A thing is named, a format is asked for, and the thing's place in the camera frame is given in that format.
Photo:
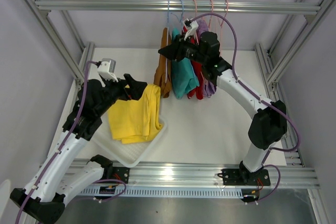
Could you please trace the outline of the blue hanger of brown trousers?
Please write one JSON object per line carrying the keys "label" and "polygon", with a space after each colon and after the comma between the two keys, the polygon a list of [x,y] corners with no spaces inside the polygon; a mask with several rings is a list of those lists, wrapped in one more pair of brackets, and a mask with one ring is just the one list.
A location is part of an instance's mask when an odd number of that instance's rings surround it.
{"label": "blue hanger of brown trousers", "polygon": [[[170,26],[170,0],[167,0],[167,22],[166,22],[166,45],[169,45],[169,26]],[[167,83],[168,78],[168,59],[165,60],[165,82]]]}

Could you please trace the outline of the brown trousers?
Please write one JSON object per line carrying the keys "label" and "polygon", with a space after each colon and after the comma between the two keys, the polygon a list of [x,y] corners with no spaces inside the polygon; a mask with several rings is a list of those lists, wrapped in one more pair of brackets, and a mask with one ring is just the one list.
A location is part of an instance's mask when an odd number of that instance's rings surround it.
{"label": "brown trousers", "polygon": [[[167,28],[165,27],[162,32],[161,38],[161,48],[166,47],[166,31]],[[169,44],[171,43],[171,35],[169,34]],[[172,80],[171,80],[171,68],[172,63],[168,60],[168,78],[167,83],[165,82],[165,60],[166,58],[162,55],[159,55],[159,64],[156,68],[154,74],[154,84],[159,86],[161,89],[161,96],[163,98],[168,98],[170,92],[172,91]]]}

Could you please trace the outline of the yellow trousers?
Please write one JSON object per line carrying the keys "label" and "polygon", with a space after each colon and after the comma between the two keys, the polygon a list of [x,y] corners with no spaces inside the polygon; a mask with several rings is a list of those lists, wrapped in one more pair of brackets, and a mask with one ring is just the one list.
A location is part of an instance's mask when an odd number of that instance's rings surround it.
{"label": "yellow trousers", "polygon": [[161,88],[149,84],[140,100],[118,100],[108,111],[113,139],[122,144],[154,140],[163,124],[159,122]]}

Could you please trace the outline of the teal trousers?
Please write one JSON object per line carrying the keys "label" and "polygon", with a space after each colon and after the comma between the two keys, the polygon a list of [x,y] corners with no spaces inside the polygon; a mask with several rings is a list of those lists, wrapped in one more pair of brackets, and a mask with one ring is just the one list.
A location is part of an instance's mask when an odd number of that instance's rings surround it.
{"label": "teal trousers", "polygon": [[186,95],[186,87],[191,78],[186,72],[186,68],[189,67],[188,63],[189,61],[187,60],[185,63],[184,59],[180,62],[172,61],[172,88],[175,97],[179,100]]}

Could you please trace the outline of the blue hanger of teal trousers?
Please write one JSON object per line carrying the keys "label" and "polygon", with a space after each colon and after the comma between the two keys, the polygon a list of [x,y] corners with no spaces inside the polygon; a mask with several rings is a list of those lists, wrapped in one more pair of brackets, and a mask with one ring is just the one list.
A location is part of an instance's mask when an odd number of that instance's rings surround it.
{"label": "blue hanger of teal trousers", "polygon": [[184,23],[183,23],[184,3],[183,3],[183,0],[180,0],[180,3],[181,3],[180,25],[181,25],[181,30],[183,30],[183,27],[184,27]]}

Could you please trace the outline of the pink hanger of yellow trousers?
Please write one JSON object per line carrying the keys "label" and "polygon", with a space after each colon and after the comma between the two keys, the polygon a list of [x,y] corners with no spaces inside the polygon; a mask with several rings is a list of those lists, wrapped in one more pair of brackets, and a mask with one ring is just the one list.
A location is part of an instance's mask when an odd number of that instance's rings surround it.
{"label": "pink hanger of yellow trousers", "polygon": [[[226,18],[227,14],[228,14],[228,10],[229,10],[229,2],[228,0],[225,0],[225,5],[226,5],[226,10],[225,10],[225,15],[224,18]],[[222,19],[218,19],[218,23],[220,26],[220,34],[219,34],[219,43],[220,43],[220,48],[219,48],[219,52],[222,53],[222,39],[223,39],[223,27],[224,27],[224,21]]]}

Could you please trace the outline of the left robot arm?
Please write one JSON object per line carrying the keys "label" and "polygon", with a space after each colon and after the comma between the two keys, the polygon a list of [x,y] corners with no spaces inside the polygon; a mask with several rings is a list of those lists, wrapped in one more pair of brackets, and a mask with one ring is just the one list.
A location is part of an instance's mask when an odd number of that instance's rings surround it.
{"label": "left robot arm", "polygon": [[20,208],[19,212],[40,223],[56,223],[70,201],[90,184],[122,183],[114,176],[113,162],[99,154],[70,178],[65,179],[64,175],[92,139],[108,109],[118,100],[139,100],[146,86],[146,82],[136,81],[127,73],[123,79],[85,80],[54,150],[25,187],[11,192],[10,199]]}

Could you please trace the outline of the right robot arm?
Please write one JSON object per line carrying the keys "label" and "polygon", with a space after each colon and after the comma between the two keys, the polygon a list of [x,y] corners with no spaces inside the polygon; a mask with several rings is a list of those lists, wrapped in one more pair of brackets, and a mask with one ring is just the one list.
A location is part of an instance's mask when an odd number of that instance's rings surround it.
{"label": "right robot arm", "polygon": [[238,179],[244,184],[252,184],[263,170],[271,149],[287,131],[285,104],[263,99],[261,94],[241,81],[233,66],[220,56],[219,41],[213,32],[202,33],[198,44],[177,35],[170,45],[158,52],[170,61],[189,59],[201,64],[205,79],[227,92],[248,113],[251,145],[239,165]]}

